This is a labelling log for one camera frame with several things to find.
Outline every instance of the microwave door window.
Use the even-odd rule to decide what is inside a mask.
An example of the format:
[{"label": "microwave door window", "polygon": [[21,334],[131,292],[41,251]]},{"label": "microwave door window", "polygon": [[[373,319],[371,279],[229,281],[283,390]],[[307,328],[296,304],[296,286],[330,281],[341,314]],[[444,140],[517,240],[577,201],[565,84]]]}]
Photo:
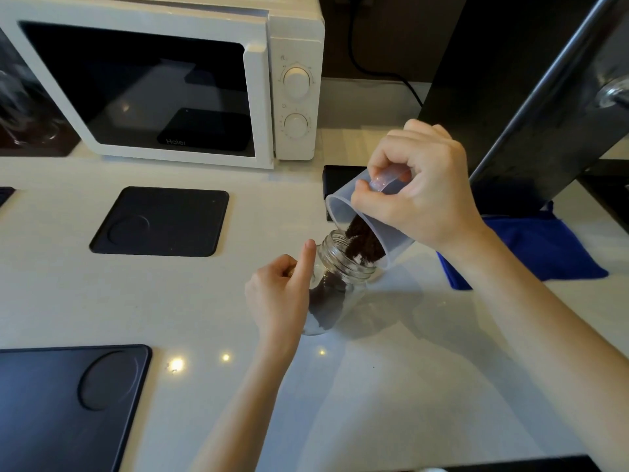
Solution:
[{"label": "microwave door window", "polygon": [[[98,142],[255,156],[241,45],[41,23],[22,29]],[[67,49],[59,54],[58,46]]]}]

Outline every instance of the jar neck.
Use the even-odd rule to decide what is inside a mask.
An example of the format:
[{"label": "jar neck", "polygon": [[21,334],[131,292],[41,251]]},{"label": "jar neck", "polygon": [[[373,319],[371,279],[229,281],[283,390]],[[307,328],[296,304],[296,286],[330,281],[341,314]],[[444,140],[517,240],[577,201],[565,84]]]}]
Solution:
[{"label": "jar neck", "polygon": [[342,277],[346,283],[364,283],[375,272],[375,265],[361,265],[348,258],[345,254],[348,245],[345,234],[341,230],[333,230],[318,247],[319,258],[326,269]]}]

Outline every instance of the person's left arm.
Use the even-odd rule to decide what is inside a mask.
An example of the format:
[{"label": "person's left arm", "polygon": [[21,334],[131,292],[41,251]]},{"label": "person's left arm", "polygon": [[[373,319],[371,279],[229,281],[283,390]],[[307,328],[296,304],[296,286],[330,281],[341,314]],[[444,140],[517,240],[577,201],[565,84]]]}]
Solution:
[{"label": "person's left arm", "polygon": [[[315,243],[308,240],[298,262],[283,255],[256,271],[245,286],[260,341],[244,381],[201,447],[190,472],[256,469],[279,386],[306,322],[315,255]],[[289,277],[287,273],[293,268],[295,272]]]}]

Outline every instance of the coffee grounds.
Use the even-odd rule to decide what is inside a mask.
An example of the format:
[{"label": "coffee grounds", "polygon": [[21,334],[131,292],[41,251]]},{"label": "coffee grounds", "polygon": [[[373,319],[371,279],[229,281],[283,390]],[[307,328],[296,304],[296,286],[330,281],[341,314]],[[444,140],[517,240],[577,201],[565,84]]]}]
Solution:
[{"label": "coffee grounds", "polygon": [[385,255],[380,240],[360,215],[353,218],[345,236],[349,240],[345,255],[354,261],[360,257],[361,265],[376,263]]}]

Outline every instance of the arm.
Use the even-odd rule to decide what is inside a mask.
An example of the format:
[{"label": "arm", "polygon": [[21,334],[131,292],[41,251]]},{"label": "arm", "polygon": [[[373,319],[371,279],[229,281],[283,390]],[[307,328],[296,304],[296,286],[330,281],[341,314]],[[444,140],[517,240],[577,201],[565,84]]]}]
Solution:
[{"label": "arm", "polygon": [[[315,243],[308,240],[299,262],[283,255],[247,283],[247,303],[260,329],[260,341],[244,381],[201,447],[191,472],[256,469],[280,383],[306,321],[315,253]],[[291,278],[284,275],[293,268]]]},{"label": "arm", "polygon": [[359,210],[439,250],[487,305],[519,361],[580,437],[600,468],[629,467],[629,361],[515,258],[478,214],[465,150],[441,126],[408,121],[369,163],[392,162],[417,176],[399,194],[359,182]]}]

